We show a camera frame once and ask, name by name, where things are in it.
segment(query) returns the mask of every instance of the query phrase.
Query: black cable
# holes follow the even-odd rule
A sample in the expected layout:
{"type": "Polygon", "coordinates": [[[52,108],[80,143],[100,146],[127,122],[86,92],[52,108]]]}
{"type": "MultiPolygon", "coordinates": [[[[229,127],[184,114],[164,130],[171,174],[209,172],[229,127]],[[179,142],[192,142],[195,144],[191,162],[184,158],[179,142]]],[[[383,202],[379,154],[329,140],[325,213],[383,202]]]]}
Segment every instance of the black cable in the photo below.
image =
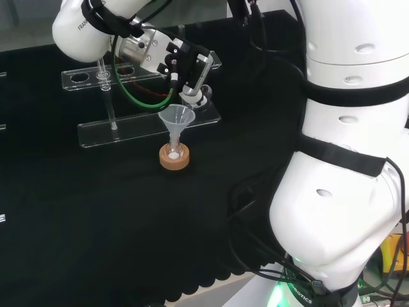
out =
{"type": "Polygon", "coordinates": [[[162,4],[162,6],[160,6],[156,11],[154,11],[151,15],[147,16],[146,18],[144,18],[143,20],[140,21],[140,23],[138,24],[144,24],[148,21],[150,21],[152,18],[154,18],[156,15],[158,15],[160,12],[162,12],[163,10],[165,10],[171,3],[173,0],[166,0],[166,2],[164,4],[162,4]]]}
{"type": "Polygon", "coordinates": [[[260,273],[259,271],[256,271],[256,270],[252,270],[252,269],[251,269],[247,264],[245,264],[245,263],[243,262],[243,260],[240,259],[240,257],[237,255],[237,253],[236,253],[236,251],[235,251],[235,249],[234,249],[234,247],[233,247],[233,243],[231,242],[231,237],[230,237],[230,236],[229,236],[229,238],[228,238],[228,241],[229,241],[229,247],[230,247],[230,251],[231,251],[232,255],[234,256],[235,260],[236,260],[246,271],[251,272],[251,273],[253,273],[253,274],[255,274],[255,275],[258,275],[258,276],[260,276],[260,277],[262,277],[262,278],[269,279],[269,280],[281,281],[281,282],[283,282],[283,283],[292,283],[292,284],[294,284],[294,285],[300,285],[300,286],[303,286],[303,287],[309,287],[309,286],[310,286],[310,284],[309,284],[308,282],[306,282],[306,281],[300,281],[300,280],[293,279],[293,278],[278,278],[278,277],[274,277],[274,276],[270,276],[270,275],[267,275],[267,274],[260,273]]]}
{"type": "Polygon", "coordinates": [[[400,181],[401,181],[401,214],[402,214],[402,236],[403,238],[403,271],[401,276],[397,282],[395,292],[390,300],[390,307],[393,307],[397,296],[399,294],[399,289],[401,288],[403,279],[405,278],[406,272],[408,270],[408,240],[406,238],[406,196],[405,196],[405,176],[403,172],[399,168],[399,166],[392,161],[391,159],[387,158],[386,161],[397,171],[400,181]]]}
{"type": "Polygon", "coordinates": [[[401,244],[402,244],[402,239],[403,236],[399,238],[399,241],[397,242],[396,248],[395,248],[395,253],[394,253],[394,258],[392,261],[392,265],[389,269],[388,275],[386,276],[386,278],[377,286],[377,287],[368,287],[368,289],[366,291],[361,291],[360,295],[368,295],[370,293],[375,293],[377,291],[379,291],[380,289],[382,289],[383,287],[385,287],[386,285],[388,285],[388,281],[390,280],[390,278],[392,277],[392,274],[395,270],[395,266],[396,266],[396,260],[397,260],[397,256],[399,255],[399,251],[401,248],[401,244]]]}
{"type": "MultiPolygon", "coordinates": [[[[372,288],[372,286],[369,283],[367,283],[366,281],[364,281],[364,280],[362,280],[362,284],[367,288],[372,288]]],[[[383,295],[383,296],[387,297],[388,299],[391,299],[392,295],[393,295],[392,293],[388,293],[388,292],[381,291],[381,290],[376,291],[376,293],[380,294],[380,295],[383,295]]],[[[406,297],[406,295],[399,294],[398,299],[407,299],[407,297],[406,297]]]]}
{"type": "Polygon", "coordinates": [[[310,274],[304,272],[302,269],[297,267],[296,265],[292,264],[287,258],[281,256],[278,254],[276,251],[272,250],[269,248],[262,240],[257,238],[245,225],[242,223],[240,219],[237,219],[239,222],[241,222],[242,226],[246,229],[246,234],[255,242],[257,243],[260,247],[262,247],[266,253],[268,253],[271,257],[275,259],[276,262],[281,264],[283,267],[287,268],[290,270],[292,273],[298,273],[299,275],[309,279],[310,281],[315,280],[310,274]]]}

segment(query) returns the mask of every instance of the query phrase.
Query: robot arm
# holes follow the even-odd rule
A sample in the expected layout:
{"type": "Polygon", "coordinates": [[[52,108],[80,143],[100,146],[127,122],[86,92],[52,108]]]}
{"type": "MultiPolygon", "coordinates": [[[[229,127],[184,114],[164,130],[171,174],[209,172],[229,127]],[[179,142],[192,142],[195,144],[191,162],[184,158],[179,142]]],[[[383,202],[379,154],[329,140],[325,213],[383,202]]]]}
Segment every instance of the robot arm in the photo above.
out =
{"type": "Polygon", "coordinates": [[[52,27],[54,41],[67,56],[89,63],[102,58],[111,48],[112,35],[120,34],[116,48],[112,51],[117,57],[137,63],[149,72],[168,75],[169,79],[169,58],[176,58],[182,99],[193,107],[204,106],[207,98],[203,96],[201,86],[213,64],[212,56],[204,48],[195,48],[177,38],[172,40],[149,24],[139,27],[140,19],[135,14],[149,2],[150,0],[64,0],[52,27]],[[103,12],[94,12],[93,4],[103,5],[108,13],[107,17],[111,16],[111,21],[105,22],[101,18],[103,12]],[[115,31],[113,28],[116,23],[120,26],[115,31]],[[124,28],[131,29],[131,33],[121,32],[124,28]]]}

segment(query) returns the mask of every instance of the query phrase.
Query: black tablecloth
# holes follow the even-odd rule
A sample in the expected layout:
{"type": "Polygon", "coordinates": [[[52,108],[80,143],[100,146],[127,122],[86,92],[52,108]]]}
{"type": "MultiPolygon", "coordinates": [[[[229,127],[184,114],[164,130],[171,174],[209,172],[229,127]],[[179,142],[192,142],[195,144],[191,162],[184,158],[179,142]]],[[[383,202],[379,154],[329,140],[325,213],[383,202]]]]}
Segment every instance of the black tablecloth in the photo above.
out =
{"type": "MultiPolygon", "coordinates": [[[[271,48],[299,42],[284,12],[266,26],[271,48]]],[[[55,45],[0,54],[2,307],[143,306],[228,278],[229,190],[285,165],[304,99],[283,63],[254,78],[261,55],[232,20],[191,25],[187,38],[223,62],[209,80],[222,121],[183,133],[192,160],[178,173],[158,162],[166,135],[80,148],[77,124],[105,119],[104,103],[98,88],[63,90],[61,71],[87,65],[55,45]]],[[[135,112],[118,95],[114,107],[135,112]]],[[[267,226],[266,210],[255,222],[267,226]]]]}

